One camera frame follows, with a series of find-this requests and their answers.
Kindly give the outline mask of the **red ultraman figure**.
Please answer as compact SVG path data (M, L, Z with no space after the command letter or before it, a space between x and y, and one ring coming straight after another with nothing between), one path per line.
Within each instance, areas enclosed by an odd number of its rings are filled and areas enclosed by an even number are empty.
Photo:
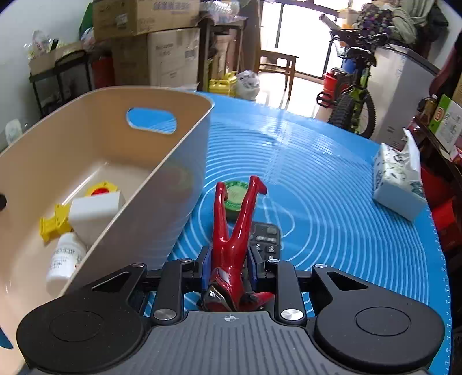
M251 312L273 299L273 294L267 291L246 292L242 280L257 196L266 193L267 187L259 177L250 177L241 211L230 233L225 208L228 193L224 183L217 183L213 206L211 275L207 290L200 297L200 307L204 311Z

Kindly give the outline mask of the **white pill bottle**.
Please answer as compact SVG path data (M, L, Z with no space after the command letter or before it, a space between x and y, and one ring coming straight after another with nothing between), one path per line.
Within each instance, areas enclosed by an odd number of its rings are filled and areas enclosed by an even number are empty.
M56 297L61 292L85 258L86 252L86 245L75 232L60 236L45 277L45 288L50 296Z

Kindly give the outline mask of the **yellow toy key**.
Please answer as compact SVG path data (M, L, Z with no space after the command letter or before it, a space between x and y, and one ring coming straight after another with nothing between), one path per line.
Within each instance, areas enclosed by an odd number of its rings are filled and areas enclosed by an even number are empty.
M39 235L45 243L64 234L75 232L90 247L125 203L118 186L101 181L87 189L84 196L66 205L56 204L51 218L39 220Z

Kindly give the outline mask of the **beige plastic storage bin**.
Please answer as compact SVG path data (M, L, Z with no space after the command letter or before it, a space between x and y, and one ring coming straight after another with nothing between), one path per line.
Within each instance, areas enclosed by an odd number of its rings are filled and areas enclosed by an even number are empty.
M123 204L63 286L71 291L130 263L162 267L204 186L213 101L155 87L107 87L45 117L1 154L1 372L24 365L16 329L52 299L56 239L39 223L106 182Z

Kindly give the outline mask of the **black remote control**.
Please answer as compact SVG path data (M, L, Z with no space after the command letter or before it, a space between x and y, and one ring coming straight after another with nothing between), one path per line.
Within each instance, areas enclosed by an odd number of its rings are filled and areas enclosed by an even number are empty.
M251 247L258 251L263 260L281 259L281 232L278 226L253 222L249 239Z

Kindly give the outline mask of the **white cube adapter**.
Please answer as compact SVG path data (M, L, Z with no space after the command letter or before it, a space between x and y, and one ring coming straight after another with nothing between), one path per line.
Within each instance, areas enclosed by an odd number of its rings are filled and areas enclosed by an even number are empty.
M120 191L76 198L70 205L68 222L77 236L91 247L124 203Z

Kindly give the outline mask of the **blue silicone baking mat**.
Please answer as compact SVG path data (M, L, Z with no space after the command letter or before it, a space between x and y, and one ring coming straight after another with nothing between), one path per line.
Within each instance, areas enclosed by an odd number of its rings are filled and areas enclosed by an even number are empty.
M211 240L219 182L258 176L254 218L281 230L281 256L318 263L431 306L451 327L446 261L431 212L409 221L373 199L378 146L318 119L213 95L204 186L170 256L195 258Z

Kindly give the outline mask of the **green round tin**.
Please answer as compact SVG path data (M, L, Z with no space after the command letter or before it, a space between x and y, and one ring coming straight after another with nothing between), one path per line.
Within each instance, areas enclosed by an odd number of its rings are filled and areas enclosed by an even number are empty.
M225 187L227 191L225 208L230 213L238 213L249 189L249 184L243 181L226 181Z

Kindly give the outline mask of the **white plastic bag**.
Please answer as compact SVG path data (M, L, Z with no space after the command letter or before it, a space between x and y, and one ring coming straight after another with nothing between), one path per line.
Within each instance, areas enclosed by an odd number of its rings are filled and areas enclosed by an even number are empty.
M254 102L260 92L258 75L251 70L245 70L238 73L236 79L236 97Z

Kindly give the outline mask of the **yellow oil jug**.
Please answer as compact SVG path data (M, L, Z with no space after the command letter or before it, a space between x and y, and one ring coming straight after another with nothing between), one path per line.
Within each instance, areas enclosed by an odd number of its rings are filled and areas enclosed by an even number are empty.
M236 72L231 71L220 80L210 79L208 91L212 94L234 97L236 95L236 82Z

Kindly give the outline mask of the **green black bicycle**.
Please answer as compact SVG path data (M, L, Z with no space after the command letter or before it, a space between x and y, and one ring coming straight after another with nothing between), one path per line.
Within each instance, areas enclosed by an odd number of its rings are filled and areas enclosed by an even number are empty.
M363 138L371 138L376 127L376 110L368 90L370 71L377 65L375 51L387 44L386 33L371 33L367 29L342 29L326 14L319 17L330 28L331 40L346 44L338 57L354 63L352 74L339 74L333 94L321 92L316 100L323 108L332 108L328 123Z

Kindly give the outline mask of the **white chest freezer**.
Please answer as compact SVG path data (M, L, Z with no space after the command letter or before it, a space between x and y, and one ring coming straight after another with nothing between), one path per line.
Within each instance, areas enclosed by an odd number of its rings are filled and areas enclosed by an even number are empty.
M368 90L376 110L371 140L396 149L403 147L403 128L415 116L421 99L428 97L439 68L416 52L398 45L378 48Z

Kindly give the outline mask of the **stacked large cardboard boxes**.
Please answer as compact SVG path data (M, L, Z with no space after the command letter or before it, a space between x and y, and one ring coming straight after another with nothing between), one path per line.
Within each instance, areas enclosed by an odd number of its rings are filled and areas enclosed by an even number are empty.
M196 90L199 41L198 28L114 39L116 84Z

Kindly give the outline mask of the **black metal shelf rack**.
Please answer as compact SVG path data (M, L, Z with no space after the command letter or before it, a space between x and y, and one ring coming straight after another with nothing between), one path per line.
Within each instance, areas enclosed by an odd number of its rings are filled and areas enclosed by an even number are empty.
M67 98L64 93L64 80L62 75L64 72L71 70L79 65L83 65L85 68L85 79L88 86L88 91L93 90L92 79L90 74L90 64L89 64L89 54L84 49L80 49L74 52L71 52L64 57L60 57L51 69L44 71L43 73L39 74L30 74L29 75L29 82L33 87L34 98L38 105L38 111L40 114L40 119L46 117L49 112L46 112L44 107L42 106L41 99L39 97L38 89L37 89L37 82L42 80L46 80L49 78L54 78L58 85L59 95L58 95L58 104L59 106L63 106L71 101L71 98Z

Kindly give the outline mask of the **top open cardboard box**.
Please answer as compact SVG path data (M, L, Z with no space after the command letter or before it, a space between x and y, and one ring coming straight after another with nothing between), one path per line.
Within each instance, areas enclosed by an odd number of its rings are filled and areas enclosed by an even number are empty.
M94 1L94 35L102 41L194 27L199 12L199 0Z

